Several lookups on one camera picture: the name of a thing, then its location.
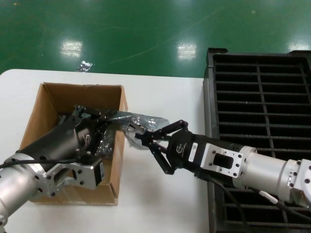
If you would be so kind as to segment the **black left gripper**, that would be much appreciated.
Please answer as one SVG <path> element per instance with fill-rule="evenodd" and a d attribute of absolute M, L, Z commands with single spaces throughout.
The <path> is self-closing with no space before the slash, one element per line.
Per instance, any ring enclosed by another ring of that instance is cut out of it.
<path fill-rule="evenodd" d="M 45 161 L 72 160 L 81 152 L 90 151 L 91 155 L 79 161 L 81 164 L 98 167 L 101 163 L 94 155 L 112 153 L 113 134 L 110 119 L 117 113 L 115 109 L 94 109 L 84 105 L 75 105 L 72 115 L 79 120 L 69 119 L 55 126 L 16 154 L 27 155 L 27 160 L 39 161 L 44 171 L 49 171 L 56 163 L 45 164 Z"/>

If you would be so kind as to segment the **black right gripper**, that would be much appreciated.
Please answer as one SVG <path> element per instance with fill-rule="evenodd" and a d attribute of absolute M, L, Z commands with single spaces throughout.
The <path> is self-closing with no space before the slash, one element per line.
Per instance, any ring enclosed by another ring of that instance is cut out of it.
<path fill-rule="evenodd" d="M 167 175 L 173 175 L 175 169 L 183 168 L 201 180 L 214 179 L 232 185 L 238 173 L 227 171 L 223 174 L 224 169 L 230 169 L 234 165 L 234 159 L 228 152 L 233 151 L 234 156 L 238 157 L 243 145 L 193 134 L 186 130 L 187 128 L 188 123 L 179 120 L 154 132 L 136 133 L 135 138 L 141 140 L 143 146 L 148 147 Z M 168 136 L 170 133 L 174 133 L 171 139 Z M 154 140 L 169 140 L 167 149 Z M 164 156 L 166 152 L 170 163 Z"/>

